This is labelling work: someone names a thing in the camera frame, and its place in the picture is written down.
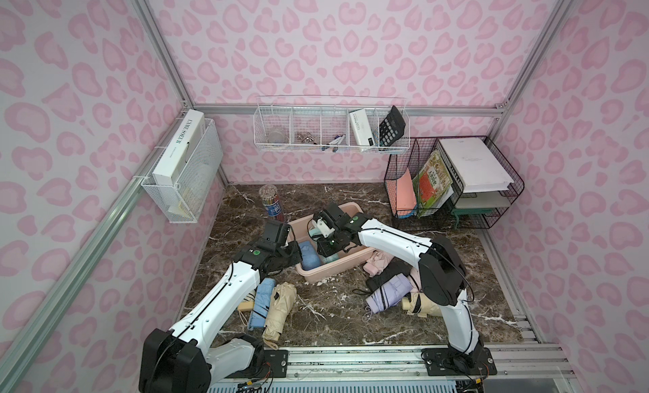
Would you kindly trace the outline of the pink plastic storage box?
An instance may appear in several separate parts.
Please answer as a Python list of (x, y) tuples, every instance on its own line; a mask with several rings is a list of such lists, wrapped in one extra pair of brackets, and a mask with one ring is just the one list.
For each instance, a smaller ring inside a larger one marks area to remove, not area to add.
[(321, 249), (324, 252), (333, 252), (334, 247), (339, 247), (339, 249), (336, 251), (336, 255), (338, 256), (336, 261), (322, 263), (320, 266), (310, 270), (304, 269), (301, 263), (298, 263), (295, 266), (297, 273), (303, 276), (309, 283), (317, 283), (318, 281), (330, 276), (338, 275), (344, 271), (350, 270), (354, 266), (364, 264), (376, 251), (375, 248), (356, 245), (354, 242), (350, 242), (348, 245), (343, 246), (341, 243), (342, 239), (338, 235), (334, 236), (334, 234), (331, 234), (322, 243), (314, 241), (314, 239), (311, 239), (308, 232), (310, 226), (309, 223), (312, 221), (312, 218), (313, 215), (310, 215), (289, 222), (293, 232), (289, 235), (288, 240), (297, 240), (299, 244), (302, 242), (309, 242), (317, 253), (319, 253)]

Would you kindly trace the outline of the light blue umbrella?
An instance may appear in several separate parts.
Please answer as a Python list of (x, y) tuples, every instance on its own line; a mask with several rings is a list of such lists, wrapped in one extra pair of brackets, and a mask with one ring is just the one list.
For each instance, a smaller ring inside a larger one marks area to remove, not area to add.
[(322, 261), (316, 251), (316, 248), (309, 241), (299, 244), (302, 261), (301, 266), (304, 271), (312, 271), (322, 265)]

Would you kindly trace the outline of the lavender umbrella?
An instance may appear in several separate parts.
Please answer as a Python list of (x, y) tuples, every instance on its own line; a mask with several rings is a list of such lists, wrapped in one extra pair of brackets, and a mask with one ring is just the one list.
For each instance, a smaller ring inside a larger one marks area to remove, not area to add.
[(366, 298), (372, 314), (378, 314), (400, 303), (412, 290), (412, 285), (404, 274), (398, 274), (381, 285)]

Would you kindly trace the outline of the mint green umbrella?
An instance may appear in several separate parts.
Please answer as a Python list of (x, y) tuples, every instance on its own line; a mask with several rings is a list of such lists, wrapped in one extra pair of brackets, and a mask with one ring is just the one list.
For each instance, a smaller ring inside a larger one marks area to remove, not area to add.
[(331, 246), (326, 246), (327, 237), (317, 227), (309, 229), (309, 237), (315, 242), (317, 253), (323, 265), (340, 259), (338, 253), (333, 253), (334, 249)]

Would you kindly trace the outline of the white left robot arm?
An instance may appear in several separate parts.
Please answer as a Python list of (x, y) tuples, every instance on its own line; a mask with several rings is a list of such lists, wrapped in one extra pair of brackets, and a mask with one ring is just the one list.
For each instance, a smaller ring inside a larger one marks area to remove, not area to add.
[(270, 275), (302, 259), (292, 228), (268, 220), (261, 236), (245, 244), (216, 286), (169, 330), (145, 339), (140, 367), (141, 392), (206, 392), (228, 376), (262, 379), (268, 372), (263, 345), (253, 337), (233, 337), (211, 349), (219, 331), (240, 303)]

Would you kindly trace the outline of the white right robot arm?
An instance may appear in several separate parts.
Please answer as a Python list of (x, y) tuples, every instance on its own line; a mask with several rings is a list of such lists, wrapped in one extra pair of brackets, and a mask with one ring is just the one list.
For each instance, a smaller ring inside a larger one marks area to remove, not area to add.
[(329, 256), (355, 244), (391, 254), (417, 269), (421, 290), (440, 307), (449, 334), (449, 349), (466, 356), (476, 351), (480, 335), (469, 309), (466, 267), (449, 239), (408, 234), (364, 213), (352, 217), (334, 203), (316, 212), (313, 221), (322, 235), (316, 241), (322, 255)]

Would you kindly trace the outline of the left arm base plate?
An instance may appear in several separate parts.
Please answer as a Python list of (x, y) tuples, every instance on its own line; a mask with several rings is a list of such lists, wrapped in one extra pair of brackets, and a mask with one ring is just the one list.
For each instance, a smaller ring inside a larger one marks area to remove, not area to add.
[(289, 352), (265, 350), (253, 355), (251, 364), (243, 370), (228, 375), (227, 379), (263, 379), (268, 374), (274, 378), (287, 377)]

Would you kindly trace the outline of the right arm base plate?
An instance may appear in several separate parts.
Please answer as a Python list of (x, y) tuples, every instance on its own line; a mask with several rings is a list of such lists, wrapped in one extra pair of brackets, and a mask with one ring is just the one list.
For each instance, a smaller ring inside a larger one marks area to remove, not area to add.
[(426, 348), (421, 352), (428, 376), (494, 376), (498, 374), (490, 350), (481, 345), (470, 353), (452, 347)]

